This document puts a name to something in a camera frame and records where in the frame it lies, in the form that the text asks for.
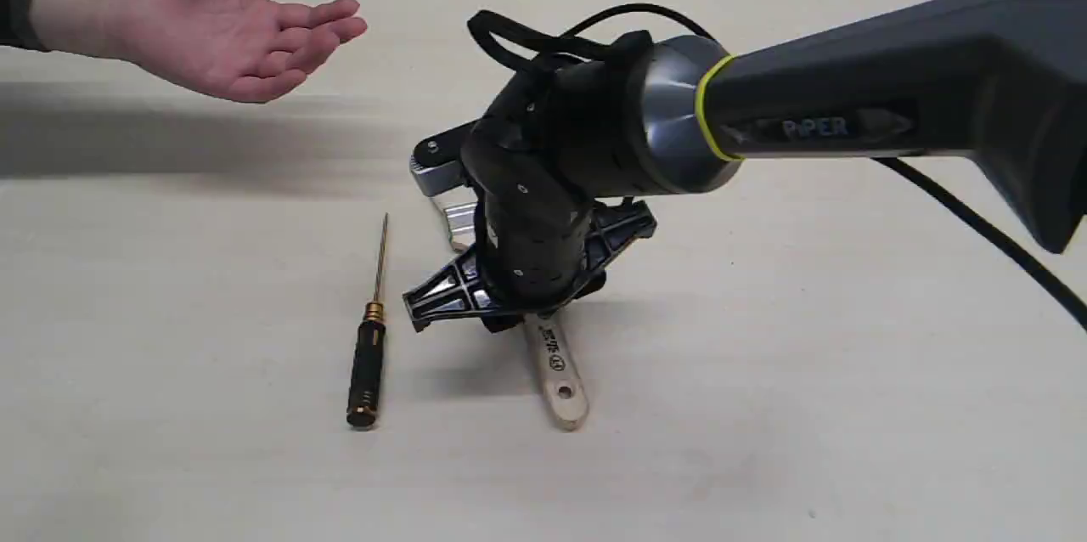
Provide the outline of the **person's open hand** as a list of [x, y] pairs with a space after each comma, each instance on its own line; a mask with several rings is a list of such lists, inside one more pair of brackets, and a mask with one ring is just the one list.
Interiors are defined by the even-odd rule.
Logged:
[[357, 0], [121, 0], [120, 56], [191, 92], [266, 104], [368, 30]]

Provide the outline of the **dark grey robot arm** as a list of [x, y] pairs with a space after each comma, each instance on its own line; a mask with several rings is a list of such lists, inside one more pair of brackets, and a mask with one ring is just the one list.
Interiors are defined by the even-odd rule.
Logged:
[[655, 232], [645, 198], [717, 190], [750, 159], [869, 156], [1083, 323], [1079, 297], [905, 159], [969, 157], [1038, 244], [1064, 252], [1084, 216], [1085, 4], [932, 0], [741, 55], [655, 4], [558, 36], [482, 10], [467, 30], [512, 78], [411, 157], [424, 196], [474, 191], [474, 240], [403, 295], [408, 317], [501, 332], [554, 316]]

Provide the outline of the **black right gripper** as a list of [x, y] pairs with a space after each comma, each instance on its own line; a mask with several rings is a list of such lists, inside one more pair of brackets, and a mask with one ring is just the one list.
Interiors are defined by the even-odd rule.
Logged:
[[410, 171], [436, 197], [472, 189], [474, 243], [404, 294], [416, 330], [478, 318], [493, 332], [552, 316], [605, 283], [605, 268], [655, 234], [641, 201], [608, 206], [560, 176], [533, 135], [539, 85], [514, 75], [478, 119], [427, 137]]

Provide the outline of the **forearm in black sleeve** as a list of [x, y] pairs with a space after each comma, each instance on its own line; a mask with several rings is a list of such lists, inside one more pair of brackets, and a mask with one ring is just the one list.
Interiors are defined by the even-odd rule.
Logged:
[[1, 42], [35, 52], [65, 52], [148, 62], [132, 22], [136, 0], [1, 0]]

